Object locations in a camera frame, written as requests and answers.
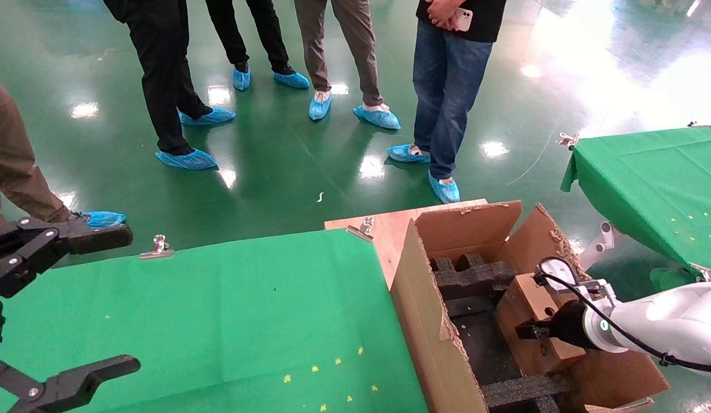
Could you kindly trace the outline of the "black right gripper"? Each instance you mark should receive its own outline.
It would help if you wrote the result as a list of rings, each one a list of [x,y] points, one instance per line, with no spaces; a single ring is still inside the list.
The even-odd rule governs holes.
[[[522,340],[541,340],[555,337],[573,346],[591,349],[591,340],[584,330],[584,313],[587,306],[582,301],[564,303],[549,321],[524,321],[515,327]]]

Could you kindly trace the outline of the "bystander hand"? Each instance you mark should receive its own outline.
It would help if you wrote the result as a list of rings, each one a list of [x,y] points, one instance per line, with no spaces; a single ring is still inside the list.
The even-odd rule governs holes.
[[[463,1],[434,0],[428,3],[427,15],[432,25],[449,31],[458,31],[459,24],[455,12]]]

